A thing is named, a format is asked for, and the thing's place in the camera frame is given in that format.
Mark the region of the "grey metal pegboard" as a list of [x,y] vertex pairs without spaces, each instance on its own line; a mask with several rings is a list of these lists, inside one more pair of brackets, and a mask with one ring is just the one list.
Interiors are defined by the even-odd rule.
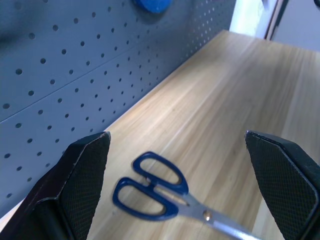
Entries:
[[0,218],[231,24],[236,0],[0,0]]

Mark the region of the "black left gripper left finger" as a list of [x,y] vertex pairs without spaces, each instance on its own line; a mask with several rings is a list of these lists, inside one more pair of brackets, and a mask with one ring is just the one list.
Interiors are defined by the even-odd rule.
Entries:
[[41,177],[0,232],[0,240],[86,240],[104,182],[111,134],[83,137]]

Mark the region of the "blue handled scissors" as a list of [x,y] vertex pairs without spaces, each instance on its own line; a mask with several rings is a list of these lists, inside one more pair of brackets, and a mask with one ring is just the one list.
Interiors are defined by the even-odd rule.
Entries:
[[[152,159],[167,166],[178,176],[178,182],[171,183],[142,169],[141,163],[146,159]],[[261,240],[228,216],[200,203],[190,194],[187,180],[179,168],[161,155],[147,151],[133,161],[132,168],[136,173],[146,178],[148,184],[143,185],[129,177],[123,177],[118,181],[112,195],[112,201],[114,205],[126,213],[153,222],[184,216],[198,220],[233,240]],[[120,191],[128,186],[155,200],[164,207],[164,210],[161,213],[151,214],[128,207],[119,199]]]

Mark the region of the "blue round object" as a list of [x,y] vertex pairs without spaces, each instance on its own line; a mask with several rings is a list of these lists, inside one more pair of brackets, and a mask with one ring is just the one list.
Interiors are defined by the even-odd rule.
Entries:
[[153,13],[160,14],[170,7],[173,0],[132,0],[141,9]]

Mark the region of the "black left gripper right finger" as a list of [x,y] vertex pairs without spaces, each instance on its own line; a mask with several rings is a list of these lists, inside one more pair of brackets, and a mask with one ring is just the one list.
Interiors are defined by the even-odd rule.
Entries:
[[320,240],[320,166],[296,143],[248,130],[255,177],[285,240]]

